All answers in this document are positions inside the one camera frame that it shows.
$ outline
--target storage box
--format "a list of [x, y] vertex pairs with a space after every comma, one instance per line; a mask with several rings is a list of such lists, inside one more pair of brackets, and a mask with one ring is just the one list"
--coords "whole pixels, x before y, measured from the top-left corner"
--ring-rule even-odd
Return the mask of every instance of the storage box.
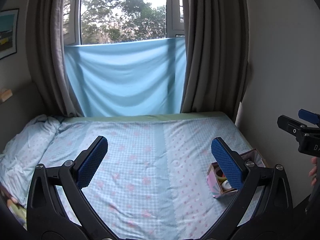
[[[261, 154], [256, 150], [250, 150], [248, 152], [240, 154], [242, 159], [246, 162], [248, 160], [253, 161], [259, 167], [268, 167], [266, 161], [263, 159]], [[218, 177], [214, 172], [215, 169], [219, 167], [218, 163], [211, 163], [207, 172], [207, 183], [212, 192], [214, 198], [220, 198], [223, 196], [230, 196], [236, 194], [237, 190], [232, 188], [230, 190], [224, 191], [218, 181]]]

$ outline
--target curtain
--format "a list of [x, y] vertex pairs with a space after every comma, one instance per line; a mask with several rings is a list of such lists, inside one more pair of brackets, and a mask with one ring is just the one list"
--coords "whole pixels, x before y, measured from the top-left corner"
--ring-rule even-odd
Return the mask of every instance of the curtain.
[[28, 67], [51, 114], [81, 116], [64, 67], [62, 17], [63, 0], [29, 0]]
[[187, 66], [182, 113], [222, 111], [235, 122], [249, 77], [246, 0], [182, 0]]

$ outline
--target open window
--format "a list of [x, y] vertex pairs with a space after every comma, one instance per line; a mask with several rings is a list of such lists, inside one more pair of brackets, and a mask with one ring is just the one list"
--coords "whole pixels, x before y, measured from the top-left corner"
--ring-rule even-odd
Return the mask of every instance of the open window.
[[105, 44], [184, 35], [182, 0], [65, 0], [64, 44]]

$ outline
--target screw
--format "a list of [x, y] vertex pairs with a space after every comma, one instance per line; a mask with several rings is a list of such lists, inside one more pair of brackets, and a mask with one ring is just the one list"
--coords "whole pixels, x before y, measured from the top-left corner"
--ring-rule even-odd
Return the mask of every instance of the screw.
[[73, 161], [72, 161], [72, 160], [67, 160], [67, 161], [65, 161], [65, 163], [64, 163], [64, 165], [67, 166], [67, 167], [71, 166], [72, 164], [73, 164]]
[[247, 162], [246, 162], [246, 165], [247, 165], [248, 167], [252, 168], [252, 167], [254, 166], [254, 162], [252, 162], [252, 161], [247, 161]]
[[277, 167], [277, 169], [278, 169], [279, 171], [282, 171], [282, 170], [283, 170], [283, 166], [280, 165], [280, 164], [278, 164], [276, 167]]
[[36, 170], [41, 170], [43, 168], [43, 164], [38, 164], [37, 166], [36, 166]]

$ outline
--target picture frame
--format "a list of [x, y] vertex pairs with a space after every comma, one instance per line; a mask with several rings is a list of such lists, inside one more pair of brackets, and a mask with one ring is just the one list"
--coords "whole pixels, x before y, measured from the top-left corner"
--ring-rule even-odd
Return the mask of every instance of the picture frame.
[[0, 12], [0, 59], [17, 53], [18, 14], [18, 8]]

